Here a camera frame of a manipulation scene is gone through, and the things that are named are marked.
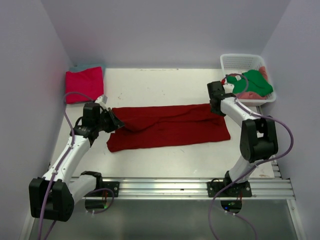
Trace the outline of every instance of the red cloth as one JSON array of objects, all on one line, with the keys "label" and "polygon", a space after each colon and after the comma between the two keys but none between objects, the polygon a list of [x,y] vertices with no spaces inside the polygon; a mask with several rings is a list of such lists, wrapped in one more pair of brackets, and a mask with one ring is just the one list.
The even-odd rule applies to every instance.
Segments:
[{"label": "red cloth", "polygon": [[110,152],[181,146],[230,139],[225,119],[209,104],[113,108],[125,126],[112,133]]},{"label": "red cloth", "polygon": [[[65,93],[79,92],[96,100],[104,94],[104,78],[100,66],[80,72],[65,73]],[[79,94],[70,94],[66,97],[67,104],[87,102],[88,98]]]}]

